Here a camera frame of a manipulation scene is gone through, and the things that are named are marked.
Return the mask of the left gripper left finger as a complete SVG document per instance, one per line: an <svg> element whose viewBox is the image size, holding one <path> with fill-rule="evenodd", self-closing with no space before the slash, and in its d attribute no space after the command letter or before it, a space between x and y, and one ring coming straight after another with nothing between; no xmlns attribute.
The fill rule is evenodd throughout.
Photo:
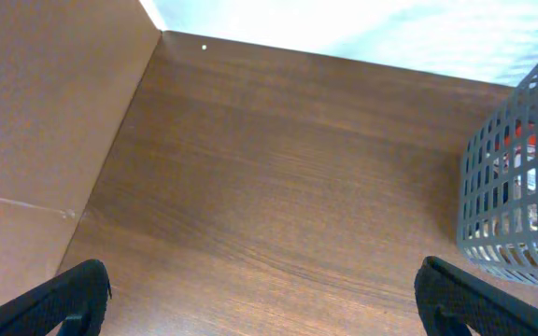
<svg viewBox="0 0 538 336"><path fill-rule="evenodd" d="M97 336L110 297L104 263L88 259L0 306L0 336Z"/></svg>

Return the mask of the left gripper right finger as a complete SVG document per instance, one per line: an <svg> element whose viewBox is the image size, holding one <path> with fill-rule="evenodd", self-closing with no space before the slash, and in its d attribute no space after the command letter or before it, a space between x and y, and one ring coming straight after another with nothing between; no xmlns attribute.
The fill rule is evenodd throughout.
<svg viewBox="0 0 538 336"><path fill-rule="evenodd" d="M414 283L429 335L538 335L538 309L456 266L428 256Z"/></svg>

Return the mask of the orange spaghetti pasta packet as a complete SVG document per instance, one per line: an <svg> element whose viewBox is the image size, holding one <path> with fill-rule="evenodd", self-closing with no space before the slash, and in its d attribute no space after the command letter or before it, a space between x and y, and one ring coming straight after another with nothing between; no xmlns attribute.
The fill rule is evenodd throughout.
<svg viewBox="0 0 538 336"><path fill-rule="evenodd" d="M520 123L516 124L513 127L513 130L507 129L504 132L503 143L508 147L513 141L516 141L519 137L526 134L526 142L529 147L536 147L538 144L538 135L534 132L535 125L530 122L527 127L527 131L522 130L522 125Z"/></svg>

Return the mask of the grey plastic basket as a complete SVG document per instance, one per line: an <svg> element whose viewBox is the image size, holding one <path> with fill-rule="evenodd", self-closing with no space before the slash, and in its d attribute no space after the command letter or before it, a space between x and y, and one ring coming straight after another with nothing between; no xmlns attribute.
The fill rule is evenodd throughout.
<svg viewBox="0 0 538 336"><path fill-rule="evenodd" d="M503 143L507 129L530 122L538 135L538 64L467 142L456 241L484 272L538 287L538 144L526 134Z"/></svg>

